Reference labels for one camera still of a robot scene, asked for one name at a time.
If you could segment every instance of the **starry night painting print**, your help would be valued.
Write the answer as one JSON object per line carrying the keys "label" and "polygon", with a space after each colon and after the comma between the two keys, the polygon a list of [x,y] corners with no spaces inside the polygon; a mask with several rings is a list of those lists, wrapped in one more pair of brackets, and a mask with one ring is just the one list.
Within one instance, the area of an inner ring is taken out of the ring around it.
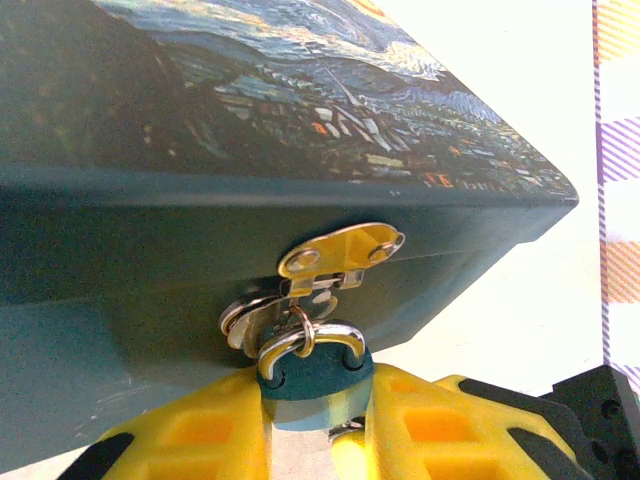
{"label": "starry night painting print", "polygon": [[2,7],[5,45],[20,48],[1,60],[21,62],[0,71],[21,85],[0,100],[19,112],[0,136],[23,132],[0,139],[8,158],[571,191],[369,0],[51,0],[32,3],[31,23],[18,3]]}

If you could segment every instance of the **key ring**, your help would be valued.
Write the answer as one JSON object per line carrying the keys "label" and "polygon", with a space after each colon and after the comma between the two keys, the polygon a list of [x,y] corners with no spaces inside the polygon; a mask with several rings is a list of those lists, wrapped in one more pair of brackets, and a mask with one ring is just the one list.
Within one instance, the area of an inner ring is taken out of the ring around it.
{"label": "key ring", "polygon": [[316,331],[313,328],[313,323],[309,319],[307,312],[305,312],[300,306],[292,305],[289,307],[289,313],[295,315],[300,320],[300,324],[304,329],[304,345],[294,351],[298,357],[307,358],[313,352],[313,347],[316,345]]}

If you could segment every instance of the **plaid fabric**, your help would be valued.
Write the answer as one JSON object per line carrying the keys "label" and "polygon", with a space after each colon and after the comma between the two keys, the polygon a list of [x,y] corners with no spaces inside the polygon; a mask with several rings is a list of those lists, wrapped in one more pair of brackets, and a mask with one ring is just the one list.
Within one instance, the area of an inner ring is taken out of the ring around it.
{"label": "plaid fabric", "polygon": [[604,362],[640,392],[640,0],[593,0]]}

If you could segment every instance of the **padlock shackle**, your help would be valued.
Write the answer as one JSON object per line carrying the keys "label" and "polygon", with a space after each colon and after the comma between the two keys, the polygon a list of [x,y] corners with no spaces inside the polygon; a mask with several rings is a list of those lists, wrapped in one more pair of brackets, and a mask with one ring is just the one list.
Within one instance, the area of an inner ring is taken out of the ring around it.
{"label": "padlock shackle", "polygon": [[[331,323],[313,325],[315,343],[341,343],[349,347],[356,360],[362,364],[366,344],[362,332],[347,322],[334,320]],[[258,355],[258,372],[267,381],[273,380],[274,366],[287,353],[305,345],[306,333],[302,325],[295,326],[281,335],[269,339]]]}

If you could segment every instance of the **white wall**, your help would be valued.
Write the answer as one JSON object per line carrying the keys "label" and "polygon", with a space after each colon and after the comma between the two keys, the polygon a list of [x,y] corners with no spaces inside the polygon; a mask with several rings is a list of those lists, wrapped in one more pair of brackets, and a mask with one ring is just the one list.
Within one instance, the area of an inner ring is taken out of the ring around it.
{"label": "white wall", "polygon": [[581,201],[376,360],[531,393],[601,364],[591,3],[378,4],[558,166]]}

